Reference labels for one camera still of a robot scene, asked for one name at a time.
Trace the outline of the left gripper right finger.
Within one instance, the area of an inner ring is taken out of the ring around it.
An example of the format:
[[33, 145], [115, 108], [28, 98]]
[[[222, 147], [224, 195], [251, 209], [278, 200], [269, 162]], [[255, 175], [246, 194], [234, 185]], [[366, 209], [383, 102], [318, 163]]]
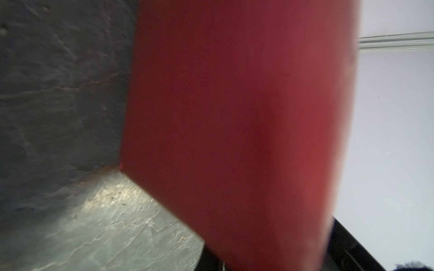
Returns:
[[337, 219], [333, 222], [326, 257], [337, 271], [385, 271]]

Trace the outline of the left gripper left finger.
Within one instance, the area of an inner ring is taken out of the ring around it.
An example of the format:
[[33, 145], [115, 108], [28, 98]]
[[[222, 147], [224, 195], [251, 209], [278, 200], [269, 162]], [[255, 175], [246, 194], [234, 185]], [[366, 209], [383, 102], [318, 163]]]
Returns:
[[194, 271], [224, 271], [224, 262], [204, 246]]

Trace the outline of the dark red wrapping paper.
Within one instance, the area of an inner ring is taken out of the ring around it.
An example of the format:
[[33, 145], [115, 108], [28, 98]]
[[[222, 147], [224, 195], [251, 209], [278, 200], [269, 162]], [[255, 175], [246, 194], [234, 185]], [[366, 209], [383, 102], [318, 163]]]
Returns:
[[360, 1], [141, 1], [120, 169], [234, 271], [318, 271]]

